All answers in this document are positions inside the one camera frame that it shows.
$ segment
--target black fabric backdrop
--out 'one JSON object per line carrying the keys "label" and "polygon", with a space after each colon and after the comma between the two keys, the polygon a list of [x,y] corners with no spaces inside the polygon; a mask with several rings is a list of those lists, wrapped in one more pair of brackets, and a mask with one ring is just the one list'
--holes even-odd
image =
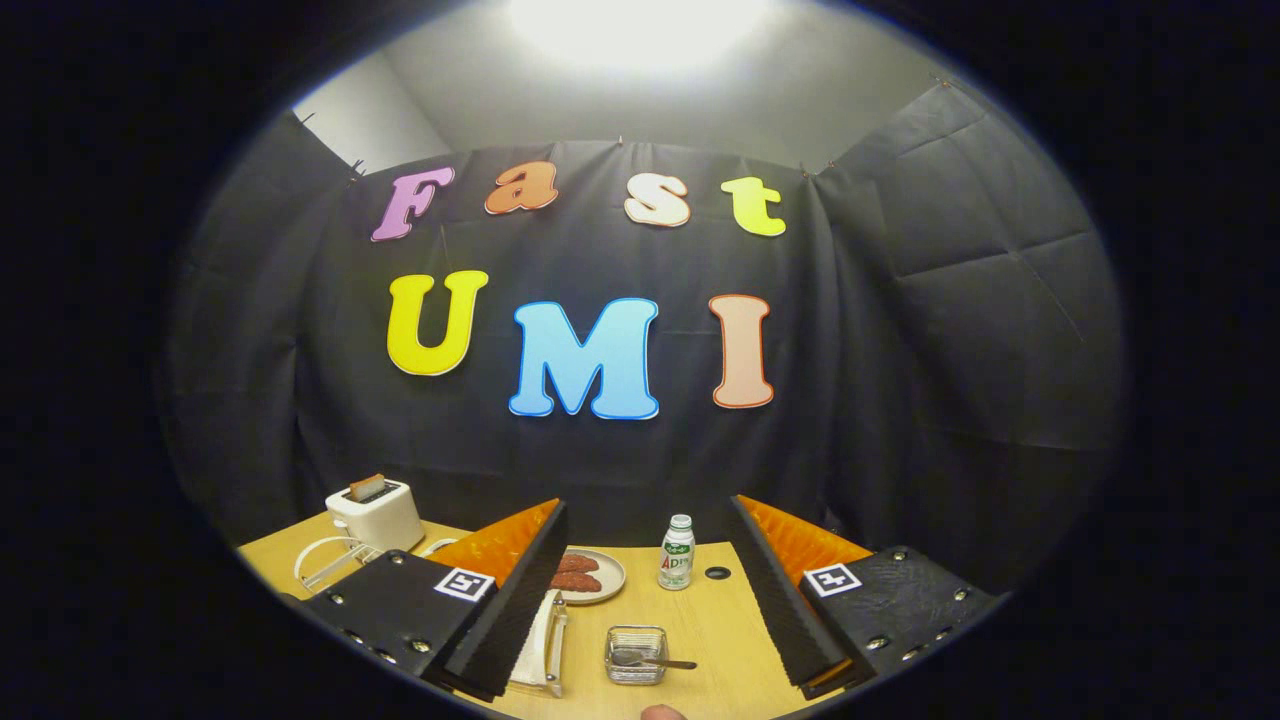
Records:
{"label": "black fabric backdrop", "polygon": [[[1124,347],[1110,266],[1070,187],[1005,120],[938,87],[832,168],[692,149],[558,142],[460,152],[348,182],[296,119],[255,146],[196,232],[161,378],[187,492],[234,543],[383,471],[422,516],[479,527],[558,496],[585,544],[655,543],[672,512],[723,539],[746,493],[870,547],[906,543],[1002,592],[1061,536],[1121,438]],[[504,169],[557,167],[559,197],[488,215]],[[399,240],[369,241],[399,176],[457,176]],[[680,177],[692,218],[632,223],[627,179]],[[782,195],[780,237],[742,231],[727,179]],[[387,356],[388,286],[490,275],[466,359],[415,377]],[[721,293],[755,295],[763,407],[714,405]],[[646,297],[657,418],[507,409],[520,305],[559,302],[585,340],[604,305]],[[594,397],[599,378],[588,397]]]}

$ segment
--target letter m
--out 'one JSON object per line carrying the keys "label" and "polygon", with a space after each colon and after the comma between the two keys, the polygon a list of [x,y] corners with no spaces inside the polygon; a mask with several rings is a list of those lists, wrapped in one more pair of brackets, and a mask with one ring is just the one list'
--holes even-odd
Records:
{"label": "letter m", "polygon": [[547,395],[550,377],[564,411],[577,415],[596,373],[603,374],[600,395],[591,413],[607,420],[648,420],[658,414],[658,401],[649,395],[649,323],[658,316],[658,304],[622,297],[604,306],[595,327],[579,342],[573,327],[557,302],[531,302],[516,309],[524,329],[520,356],[520,389],[508,407],[516,415],[550,415],[556,402]]}

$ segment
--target bottle label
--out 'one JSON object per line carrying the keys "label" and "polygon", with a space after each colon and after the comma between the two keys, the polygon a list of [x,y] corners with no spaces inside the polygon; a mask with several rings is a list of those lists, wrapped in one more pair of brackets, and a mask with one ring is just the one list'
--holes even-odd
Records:
{"label": "bottle label", "polygon": [[662,543],[662,565],[658,569],[658,584],[667,589],[681,589],[689,585],[694,569],[694,548],[678,542]]}

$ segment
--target yellow letter u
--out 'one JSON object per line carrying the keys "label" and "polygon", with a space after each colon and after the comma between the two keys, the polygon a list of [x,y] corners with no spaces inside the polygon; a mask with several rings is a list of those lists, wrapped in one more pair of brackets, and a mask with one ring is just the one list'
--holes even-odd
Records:
{"label": "yellow letter u", "polygon": [[449,300],[449,324],[444,328],[440,345],[422,347],[417,340],[417,325],[422,318],[422,300],[434,284],[431,275],[404,275],[392,281],[387,354],[397,368],[411,375],[443,375],[462,363],[471,345],[476,292],[489,284],[489,275],[481,270],[460,270],[444,278],[444,287],[453,292]]}

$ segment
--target sausage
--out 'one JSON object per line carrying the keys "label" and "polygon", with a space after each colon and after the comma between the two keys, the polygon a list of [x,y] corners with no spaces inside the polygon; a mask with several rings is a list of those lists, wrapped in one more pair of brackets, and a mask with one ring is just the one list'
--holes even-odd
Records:
{"label": "sausage", "polygon": [[591,570],[599,570],[600,564],[595,561],[594,557],[586,557],[585,555],[573,555],[572,552],[561,557],[561,566],[557,573],[590,573]]}
{"label": "sausage", "polygon": [[552,589],[570,592],[600,592],[600,580],[586,573],[556,573],[552,578]]}

